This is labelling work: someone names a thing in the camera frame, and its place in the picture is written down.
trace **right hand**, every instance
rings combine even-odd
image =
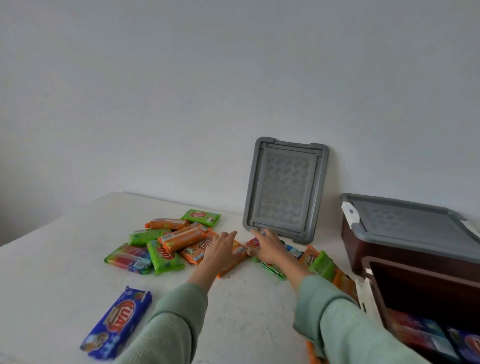
[[[278,265],[279,260],[284,257],[288,258],[290,255],[278,235],[269,229],[265,229],[266,236],[256,230],[250,230],[250,232],[260,242],[260,249],[251,249],[248,251],[248,255],[260,259],[262,263],[274,265]]]

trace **left hand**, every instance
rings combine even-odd
[[[217,273],[227,269],[233,263],[233,242],[237,232],[223,232],[213,238],[212,243],[205,249],[205,256],[201,265],[210,266]]]

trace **gray plastic lid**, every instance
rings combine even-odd
[[[300,244],[313,240],[322,199],[328,147],[280,142],[255,143],[243,226],[269,228]]]
[[[343,194],[342,209],[363,241],[480,264],[480,233],[448,208]]]

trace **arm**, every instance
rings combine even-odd
[[[292,259],[274,233],[265,232],[267,236],[252,231],[260,249],[249,254],[285,273],[299,295],[293,328],[312,341],[323,358],[331,364],[428,363],[371,321],[349,296]]]
[[[193,361],[208,306],[207,293],[217,274],[229,266],[236,231],[222,233],[207,247],[186,284],[160,301],[150,321],[116,364],[188,364]]]

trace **green sleeve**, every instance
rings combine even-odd
[[[207,306],[207,294],[196,284],[177,287],[158,301],[148,324],[115,363],[191,363]]]
[[[428,363],[319,276],[301,283],[293,327],[331,364]]]

